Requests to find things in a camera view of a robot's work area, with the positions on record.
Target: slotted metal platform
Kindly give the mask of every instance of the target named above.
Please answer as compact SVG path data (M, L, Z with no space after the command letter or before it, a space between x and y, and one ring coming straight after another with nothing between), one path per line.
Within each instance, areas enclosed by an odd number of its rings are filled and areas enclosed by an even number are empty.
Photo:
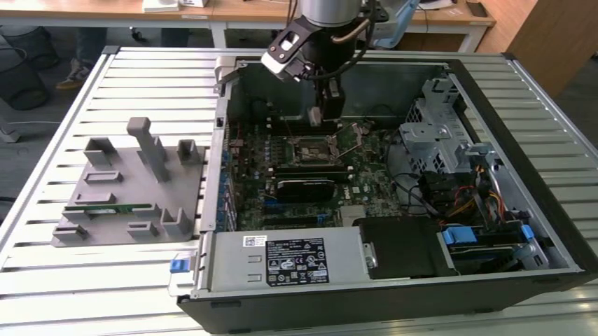
M116 55L102 56L0 227L3 335L207 334L179 310L167 292L170 260L178 253L194 250L196 241L80 248L55 248L50 241L87 162L83 148L90 137L108 136L115 146L136 146L135 139L127 136L127 120L147 116L152 120L151 133L160 135L166 146L175 146L180 139L194 139L198 145L210 146L219 99L214 93L216 57L261 53L261 50L122 48ZM407 52L369 55L463 61L598 251L598 153L519 63L499 55ZM482 134L473 113L467 112L467 116ZM200 214L203 200L198 202ZM275 334L598 335L597 284L544 294L491 314Z

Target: wastebasket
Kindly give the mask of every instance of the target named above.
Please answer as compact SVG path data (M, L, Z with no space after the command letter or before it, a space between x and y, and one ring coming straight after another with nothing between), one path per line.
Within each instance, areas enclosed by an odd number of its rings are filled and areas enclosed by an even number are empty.
M0 34L11 47L26 50L27 61L36 70L51 68L59 63L60 57L44 27L2 26Z
M0 98L15 110L30 110L50 98L39 75L27 62L27 52L0 48Z

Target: blue plastic tab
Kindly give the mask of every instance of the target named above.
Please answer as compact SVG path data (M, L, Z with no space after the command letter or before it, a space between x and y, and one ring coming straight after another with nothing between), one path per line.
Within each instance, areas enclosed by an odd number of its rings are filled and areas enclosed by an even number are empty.
M532 230L530 225L528 225L528 224L522 225L522 232L523 232L525 238L528 240L533 240L533 238L534 238L534 231Z
M170 261L170 273L187 273L190 271L191 260L175 259Z
M455 239L453 239L449 231L442 232L442 237L445 238L445 243L447 243L447 245L455 244Z
M326 217L329 217L329 214L326 213L318 215L318 224L322 225L325 223Z
M442 232L442 237L445 238L445 242L447 243L447 245L478 242L474 230L469 226L449 227Z

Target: white cable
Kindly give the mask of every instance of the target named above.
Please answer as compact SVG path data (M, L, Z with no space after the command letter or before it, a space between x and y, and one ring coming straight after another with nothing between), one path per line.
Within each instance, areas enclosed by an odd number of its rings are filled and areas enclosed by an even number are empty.
M289 1L285 1L285 0L282 0L282 1L277 1L277 0L262 0L262 1L271 2L271 3L275 3L275 4L289 4Z
M60 121L18 121L18 122L10 122L8 124L16 125L16 124L60 124Z

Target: person's leg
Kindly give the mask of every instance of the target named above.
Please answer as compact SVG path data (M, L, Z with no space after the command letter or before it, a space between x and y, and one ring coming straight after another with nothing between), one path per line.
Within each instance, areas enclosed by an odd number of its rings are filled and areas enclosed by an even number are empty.
M106 46L108 28L83 27L76 31L76 60L94 67Z
M75 90L83 86L102 55L107 32L108 28L96 27L76 30L76 55L71 60L71 72L67 79L56 84L56 89Z
M186 48L190 34L188 28L163 28L160 45L166 48Z

